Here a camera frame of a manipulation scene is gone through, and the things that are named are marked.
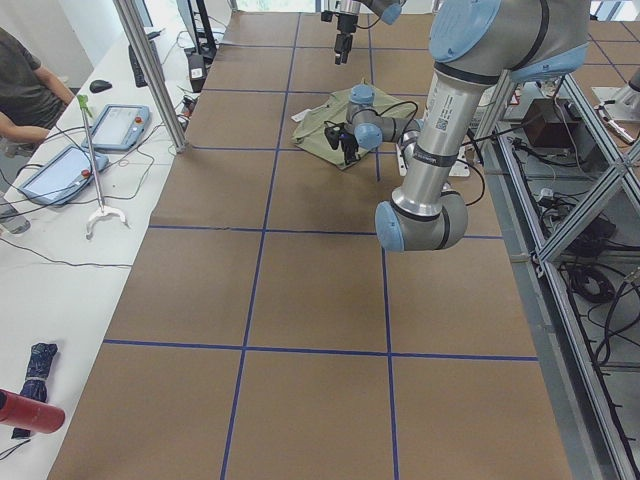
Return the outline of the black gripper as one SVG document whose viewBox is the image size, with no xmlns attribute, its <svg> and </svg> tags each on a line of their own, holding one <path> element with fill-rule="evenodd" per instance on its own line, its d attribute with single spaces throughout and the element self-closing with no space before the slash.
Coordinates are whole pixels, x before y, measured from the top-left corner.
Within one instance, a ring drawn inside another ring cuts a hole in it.
<svg viewBox="0 0 640 480">
<path fill-rule="evenodd" d="M 354 135 L 343 131 L 339 134 L 339 142 L 344 154 L 344 165 L 350 167 L 360 161 L 359 145 Z"/>
<path fill-rule="evenodd" d="M 356 32 L 356 16 L 351 13 L 337 13 L 337 30 L 334 44 L 334 63 L 346 64 L 352 49 L 353 34 Z"/>
</svg>

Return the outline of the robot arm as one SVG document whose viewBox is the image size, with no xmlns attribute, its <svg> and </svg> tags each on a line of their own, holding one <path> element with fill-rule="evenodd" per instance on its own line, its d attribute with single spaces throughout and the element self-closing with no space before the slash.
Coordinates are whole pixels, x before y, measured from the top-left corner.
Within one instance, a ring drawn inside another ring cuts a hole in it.
<svg viewBox="0 0 640 480">
<path fill-rule="evenodd" d="M 359 147 L 372 150 L 419 132 L 402 185 L 376 208 L 385 250 L 447 249 L 464 236 L 467 207 L 445 184 L 484 91 L 504 71 L 523 83 L 577 70 L 586 58 L 589 19 L 587 1 L 447 1 L 430 31 L 436 89 L 424 122 L 382 117 L 370 86 L 352 88 L 344 130 Z"/>
<path fill-rule="evenodd" d="M 331 23 L 337 19 L 337 34 L 334 43 L 334 63 L 346 64 L 352 49 L 353 36 L 359 28 L 359 14 L 362 6 L 375 14 L 387 25 L 393 24 L 402 13 L 403 1 L 363 0 L 363 1 L 324 1 L 320 12 L 323 22 Z"/>
</svg>

